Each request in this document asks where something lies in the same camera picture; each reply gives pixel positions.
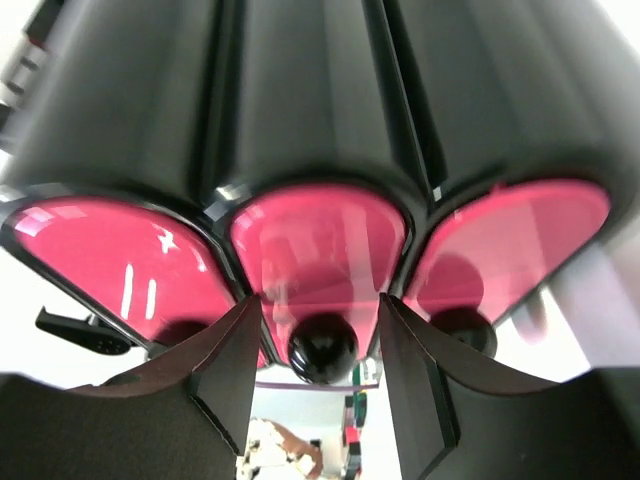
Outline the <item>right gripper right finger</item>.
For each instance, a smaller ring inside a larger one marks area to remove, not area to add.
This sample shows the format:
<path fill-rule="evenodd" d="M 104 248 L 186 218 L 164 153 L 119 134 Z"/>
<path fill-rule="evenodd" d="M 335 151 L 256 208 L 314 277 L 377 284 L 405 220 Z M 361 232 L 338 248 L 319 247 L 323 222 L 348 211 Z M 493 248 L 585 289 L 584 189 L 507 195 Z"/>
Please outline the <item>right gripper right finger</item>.
<path fill-rule="evenodd" d="M 635 479 L 639 371 L 554 383 L 501 364 L 382 295 L 378 326 L 406 479 Z"/>

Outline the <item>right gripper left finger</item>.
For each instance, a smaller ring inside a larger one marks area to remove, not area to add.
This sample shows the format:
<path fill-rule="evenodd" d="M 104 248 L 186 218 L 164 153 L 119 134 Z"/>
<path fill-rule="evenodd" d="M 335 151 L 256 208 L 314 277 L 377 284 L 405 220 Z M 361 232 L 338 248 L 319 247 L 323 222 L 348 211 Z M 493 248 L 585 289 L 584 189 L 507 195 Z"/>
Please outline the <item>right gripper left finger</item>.
<path fill-rule="evenodd" d="M 232 479 L 256 378 L 261 307 L 219 321 L 100 386 L 1 377 L 4 479 Z"/>

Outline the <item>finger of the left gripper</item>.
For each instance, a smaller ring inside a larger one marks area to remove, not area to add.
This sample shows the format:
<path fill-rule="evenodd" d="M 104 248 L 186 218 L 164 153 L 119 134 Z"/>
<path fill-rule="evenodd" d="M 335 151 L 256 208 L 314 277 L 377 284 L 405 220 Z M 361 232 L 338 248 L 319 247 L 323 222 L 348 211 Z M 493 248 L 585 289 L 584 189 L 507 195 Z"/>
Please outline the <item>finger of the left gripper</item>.
<path fill-rule="evenodd" d="M 134 347 L 133 342 L 96 315 L 79 320 L 52 314 L 42 307 L 35 326 L 45 333 L 101 355 L 124 355 Z"/>

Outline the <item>pink drawer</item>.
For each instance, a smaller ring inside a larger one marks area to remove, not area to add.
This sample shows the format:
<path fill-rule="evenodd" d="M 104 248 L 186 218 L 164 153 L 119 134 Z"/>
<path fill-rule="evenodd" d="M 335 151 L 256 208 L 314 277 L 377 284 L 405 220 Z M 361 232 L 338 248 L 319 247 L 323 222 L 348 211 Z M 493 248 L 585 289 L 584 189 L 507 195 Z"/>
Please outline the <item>pink drawer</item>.
<path fill-rule="evenodd" d="M 602 228 L 609 211 L 606 192 L 586 181 L 496 188 L 433 229 L 402 300 L 426 320 L 443 323 L 467 310 L 494 327 Z"/>
<path fill-rule="evenodd" d="M 211 238 L 159 210 L 109 198 L 22 198 L 1 209 L 19 262 L 157 357 L 218 324 L 246 295 Z"/>
<path fill-rule="evenodd" d="M 406 236 L 395 206 L 347 185 L 279 189 L 235 215 L 237 257 L 280 360 L 302 381 L 338 383 L 366 355 Z"/>

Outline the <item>black drawer cabinet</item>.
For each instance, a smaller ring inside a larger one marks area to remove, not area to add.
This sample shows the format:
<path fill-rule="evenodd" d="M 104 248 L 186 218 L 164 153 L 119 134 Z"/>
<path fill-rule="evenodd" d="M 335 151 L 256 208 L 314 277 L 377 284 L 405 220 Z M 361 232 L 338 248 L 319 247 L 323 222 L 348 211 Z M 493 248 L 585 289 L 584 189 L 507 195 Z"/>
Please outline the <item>black drawer cabinet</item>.
<path fill-rule="evenodd" d="M 492 327 L 517 349 L 639 360 L 639 56 L 596 1 L 62 1 L 1 204 L 91 196 L 230 238 L 249 202 L 347 185 L 389 201 L 402 299 L 454 210 L 544 180 L 601 187 L 602 228 Z"/>

